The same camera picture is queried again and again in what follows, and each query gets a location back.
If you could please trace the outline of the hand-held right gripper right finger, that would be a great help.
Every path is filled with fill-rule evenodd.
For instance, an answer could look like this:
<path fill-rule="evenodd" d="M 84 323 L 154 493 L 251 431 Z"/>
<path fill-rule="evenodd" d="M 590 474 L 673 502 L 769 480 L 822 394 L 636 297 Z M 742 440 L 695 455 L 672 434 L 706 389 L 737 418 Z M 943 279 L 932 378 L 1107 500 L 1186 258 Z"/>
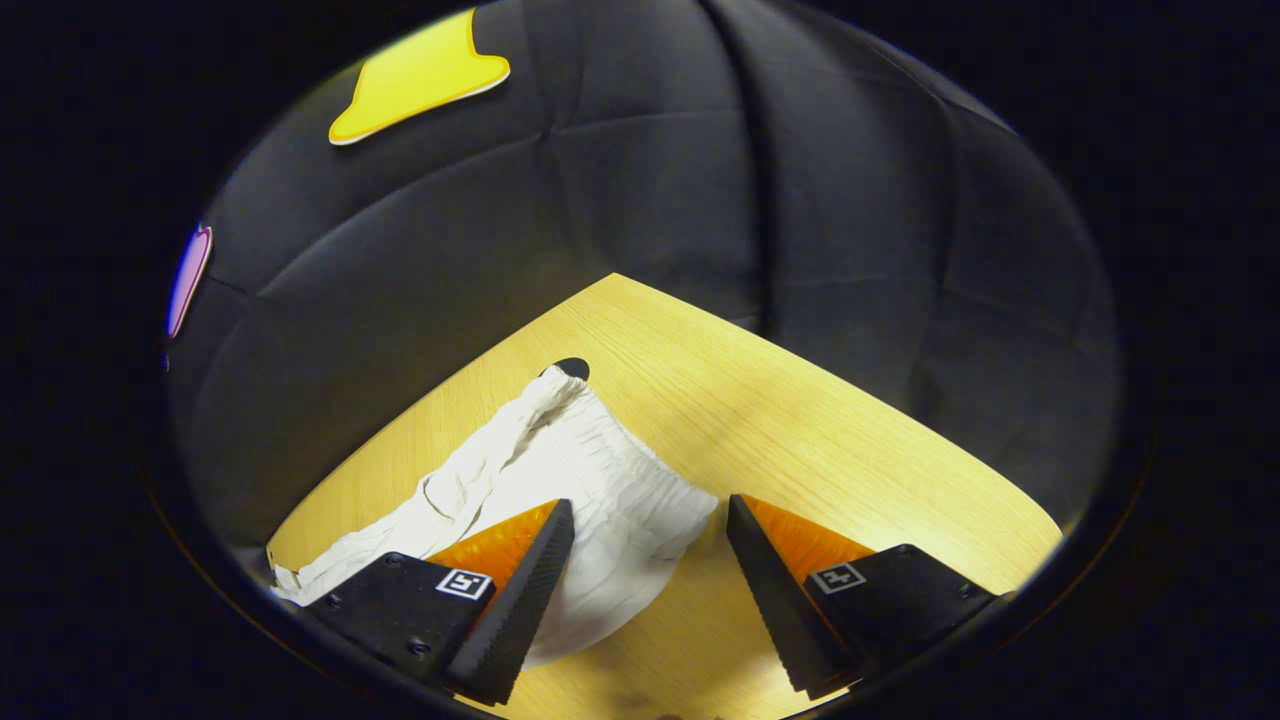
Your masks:
<path fill-rule="evenodd" d="M 750 495 L 726 534 L 795 691 L 874 685 L 1001 603 L 915 544 L 874 551 Z"/>

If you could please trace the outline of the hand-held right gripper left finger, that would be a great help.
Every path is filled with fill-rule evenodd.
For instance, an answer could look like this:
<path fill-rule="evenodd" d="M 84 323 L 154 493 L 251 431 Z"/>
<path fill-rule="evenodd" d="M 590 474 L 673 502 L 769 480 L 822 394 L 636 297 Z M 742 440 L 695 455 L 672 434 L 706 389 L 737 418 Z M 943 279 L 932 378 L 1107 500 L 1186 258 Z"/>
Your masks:
<path fill-rule="evenodd" d="M 573 541 L 557 498 L 426 559 L 387 552 L 302 611 L 417 685 L 503 705 Z"/>

